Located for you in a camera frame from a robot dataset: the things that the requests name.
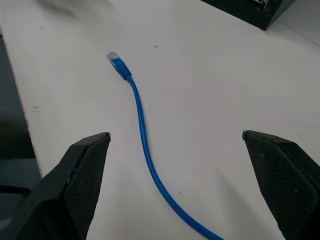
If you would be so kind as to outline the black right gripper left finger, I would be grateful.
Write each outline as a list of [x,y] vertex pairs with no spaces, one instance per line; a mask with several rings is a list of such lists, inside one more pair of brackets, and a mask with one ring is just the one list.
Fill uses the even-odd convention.
[[85,240],[101,190],[110,133],[72,144],[22,202],[10,222],[12,240]]

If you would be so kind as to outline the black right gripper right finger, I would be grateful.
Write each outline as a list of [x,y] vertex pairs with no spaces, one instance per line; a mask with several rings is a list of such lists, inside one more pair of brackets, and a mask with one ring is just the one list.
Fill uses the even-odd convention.
[[260,192],[286,240],[320,238],[320,167],[295,142],[242,133]]

